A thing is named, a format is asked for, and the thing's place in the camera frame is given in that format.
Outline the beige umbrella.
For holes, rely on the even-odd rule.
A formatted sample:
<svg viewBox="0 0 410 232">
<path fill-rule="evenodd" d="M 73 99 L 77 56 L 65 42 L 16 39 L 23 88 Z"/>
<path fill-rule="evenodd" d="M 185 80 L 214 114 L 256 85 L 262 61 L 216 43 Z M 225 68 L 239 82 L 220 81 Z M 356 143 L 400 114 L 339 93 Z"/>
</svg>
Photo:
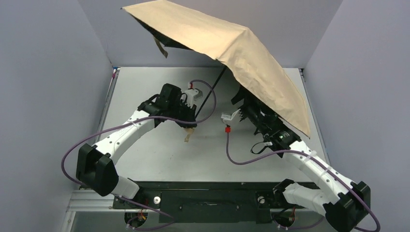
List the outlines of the beige umbrella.
<svg viewBox="0 0 410 232">
<path fill-rule="evenodd" d="M 248 28 L 168 0 L 124 7 L 157 43 L 193 50 L 227 66 L 245 89 L 305 136 L 307 103 L 292 79 Z"/>
</svg>

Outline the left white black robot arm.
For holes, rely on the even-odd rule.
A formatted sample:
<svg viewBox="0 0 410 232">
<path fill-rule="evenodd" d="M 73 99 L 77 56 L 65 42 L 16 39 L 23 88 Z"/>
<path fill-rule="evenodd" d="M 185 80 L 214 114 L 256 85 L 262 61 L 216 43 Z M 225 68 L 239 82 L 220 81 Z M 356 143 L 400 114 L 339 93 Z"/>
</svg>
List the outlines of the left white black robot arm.
<svg viewBox="0 0 410 232">
<path fill-rule="evenodd" d="M 140 187 L 119 176 L 116 163 L 144 134 L 171 118 L 182 128 L 195 128 L 195 101 L 202 97 L 196 88 L 182 91 L 164 84 L 161 92 L 142 102 L 121 128 L 94 145 L 84 144 L 78 151 L 76 178 L 101 196 L 113 194 L 133 199 Z"/>
</svg>

